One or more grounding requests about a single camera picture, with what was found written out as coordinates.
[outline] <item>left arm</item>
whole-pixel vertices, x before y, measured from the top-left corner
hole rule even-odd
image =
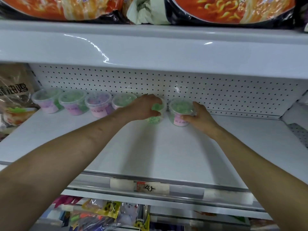
[[[159,116],[161,100],[143,95],[125,108],[69,132],[21,157],[0,172],[0,227],[29,230],[53,200],[128,122]]]

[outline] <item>round plastic container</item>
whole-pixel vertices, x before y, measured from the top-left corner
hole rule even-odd
[[[113,112],[112,96],[106,91],[97,91],[86,96],[85,103],[97,118],[103,118]]]
[[[72,90],[62,93],[59,97],[59,103],[66,108],[73,116],[81,115],[88,111],[84,103],[87,93],[83,90]]]
[[[191,115],[194,113],[193,102],[186,98],[176,98],[169,104],[170,116],[169,119],[172,124],[184,127],[189,124],[189,122],[184,121],[180,118],[181,115]]]
[[[59,96],[62,94],[59,88],[41,89],[31,97],[32,101],[38,104],[46,113],[55,113],[63,109],[59,104]]]
[[[112,107],[116,110],[129,105],[137,97],[134,94],[119,94],[112,99]]]
[[[148,123],[159,124],[164,119],[164,114],[167,110],[167,104],[162,98],[160,98],[160,99],[163,103],[162,104],[159,104],[159,103],[154,104],[152,106],[152,110],[159,111],[161,113],[161,116],[147,118]]]

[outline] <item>forearm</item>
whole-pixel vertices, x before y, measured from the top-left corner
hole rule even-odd
[[[219,129],[215,140],[281,229],[307,229],[308,185],[258,155],[226,130]]]
[[[119,110],[51,140],[12,163],[0,173],[0,214],[32,209],[22,215],[21,221],[32,225],[127,122]]]

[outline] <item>person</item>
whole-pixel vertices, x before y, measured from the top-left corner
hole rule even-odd
[[[41,145],[2,170],[1,230],[29,230],[124,125],[160,115],[151,109],[155,103],[161,104],[161,100],[153,94],[143,95],[125,108]],[[182,118],[219,144],[278,226],[282,230],[308,230],[308,185],[219,126],[203,105],[193,104],[197,115]]]

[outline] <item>pegboard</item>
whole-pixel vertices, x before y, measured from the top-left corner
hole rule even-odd
[[[293,134],[298,137],[302,144],[308,148],[308,131],[296,123],[289,124],[288,127],[293,132]]]
[[[186,97],[214,114],[278,119],[308,89],[308,80],[163,72],[90,66],[30,64],[43,87],[85,89],[137,96],[153,93],[166,102]]]

